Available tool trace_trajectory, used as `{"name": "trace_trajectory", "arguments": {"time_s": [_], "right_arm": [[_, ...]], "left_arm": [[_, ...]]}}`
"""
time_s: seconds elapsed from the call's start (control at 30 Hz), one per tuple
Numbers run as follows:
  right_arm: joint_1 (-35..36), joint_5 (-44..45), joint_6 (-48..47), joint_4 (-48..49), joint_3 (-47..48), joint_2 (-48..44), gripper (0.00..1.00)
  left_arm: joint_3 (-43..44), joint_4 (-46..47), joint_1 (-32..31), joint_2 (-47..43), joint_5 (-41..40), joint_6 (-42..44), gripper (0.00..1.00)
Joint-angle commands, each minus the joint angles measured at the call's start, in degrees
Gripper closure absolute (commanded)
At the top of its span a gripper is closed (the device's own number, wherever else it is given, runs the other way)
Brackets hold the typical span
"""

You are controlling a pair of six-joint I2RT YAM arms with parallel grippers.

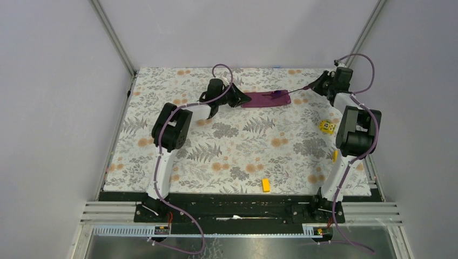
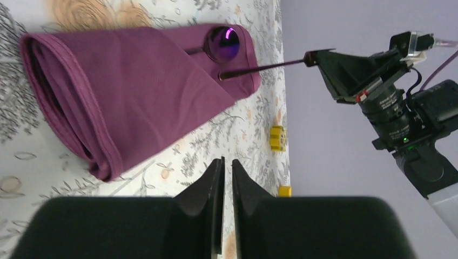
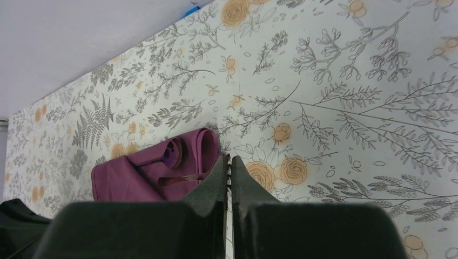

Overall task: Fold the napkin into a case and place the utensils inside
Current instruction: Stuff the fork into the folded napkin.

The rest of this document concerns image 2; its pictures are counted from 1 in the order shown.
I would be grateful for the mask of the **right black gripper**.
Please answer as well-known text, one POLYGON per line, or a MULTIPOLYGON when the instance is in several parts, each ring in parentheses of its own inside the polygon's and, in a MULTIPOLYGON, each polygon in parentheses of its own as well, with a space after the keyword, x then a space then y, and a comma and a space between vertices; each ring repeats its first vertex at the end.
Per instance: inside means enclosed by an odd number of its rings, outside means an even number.
POLYGON ((360 103, 378 135, 374 148, 393 156, 421 196, 457 183, 457 169, 435 148, 437 140, 457 130, 456 82, 445 80, 411 100, 404 98, 392 85, 410 63, 397 50, 369 57, 321 50, 314 54, 314 65, 337 103, 360 103))

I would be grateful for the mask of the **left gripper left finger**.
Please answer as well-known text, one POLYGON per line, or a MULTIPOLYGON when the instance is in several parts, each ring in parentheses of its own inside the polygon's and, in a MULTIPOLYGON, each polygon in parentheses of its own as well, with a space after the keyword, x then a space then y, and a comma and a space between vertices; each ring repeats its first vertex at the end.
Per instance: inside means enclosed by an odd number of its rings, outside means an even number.
POLYGON ((217 258, 225 161, 175 197, 58 197, 43 204, 12 258, 217 258))

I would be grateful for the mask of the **dark purple fork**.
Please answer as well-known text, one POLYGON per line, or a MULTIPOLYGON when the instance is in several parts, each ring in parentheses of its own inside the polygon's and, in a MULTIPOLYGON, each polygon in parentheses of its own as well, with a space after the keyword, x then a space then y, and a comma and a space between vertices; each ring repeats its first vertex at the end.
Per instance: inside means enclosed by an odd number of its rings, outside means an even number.
POLYGON ((272 64, 272 65, 264 65, 264 66, 257 66, 257 67, 251 67, 251 68, 246 68, 246 69, 238 69, 238 70, 230 70, 230 71, 224 71, 220 72, 218 74, 218 78, 221 81, 229 80, 232 78, 244 76, 246 74, 252 74, 256 72, 261 72, 264 70, 269 70, 269 69, 274 69, 277 67, 284 67, 288 65, 295 65, 299 63, 304 63, 306 66, 310 67, 316 64, 316 61, 314 60, 315 55, 320 52, 320 51, 334 51, 335 49, 322 49, 322 50, 314 50, 314 51, 307 51, 304 54, 304 57, 301 59, 293 60, 293 61, 288 61, 288 62, 283 62, 283 63, 278 63, 278 64, 272 64))

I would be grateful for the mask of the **purple satin napkin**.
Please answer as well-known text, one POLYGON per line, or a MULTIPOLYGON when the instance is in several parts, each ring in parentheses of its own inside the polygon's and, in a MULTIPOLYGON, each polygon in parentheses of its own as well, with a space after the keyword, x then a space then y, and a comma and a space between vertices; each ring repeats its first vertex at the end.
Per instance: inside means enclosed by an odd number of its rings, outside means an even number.
POLYGON ((187 49, 211 24, 30 33, 19 40, 23 66, 46 121, 61 142, 111 181, 252 95, 259 74, 220 81, 221 71, 257 64, 250 33, 228 63, 187 49))

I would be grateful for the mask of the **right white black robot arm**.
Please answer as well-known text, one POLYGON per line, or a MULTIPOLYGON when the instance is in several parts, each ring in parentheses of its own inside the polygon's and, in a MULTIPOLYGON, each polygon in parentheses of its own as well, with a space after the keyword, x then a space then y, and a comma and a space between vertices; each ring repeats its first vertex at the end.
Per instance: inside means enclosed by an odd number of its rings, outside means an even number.
POLYGON ((457 83, 444 80, 425 90, 402 90, 395 82, 415 71, 398 50, 369 57, 319 50, 306 57, 317 66, 337 103, 359 105, 377 133, 372 144, 386 150, 442 221, 457 233, 457 168, 436 142, 457 131, 457 83))

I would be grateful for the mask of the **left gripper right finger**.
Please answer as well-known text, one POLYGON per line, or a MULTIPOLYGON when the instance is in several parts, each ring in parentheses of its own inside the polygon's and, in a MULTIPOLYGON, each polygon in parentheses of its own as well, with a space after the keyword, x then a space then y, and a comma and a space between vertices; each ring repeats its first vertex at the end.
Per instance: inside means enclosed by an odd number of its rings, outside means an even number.
POLYGON ((397 215, 364 196, 276 197, 232 162, 238 258, 416 258, 397 215))

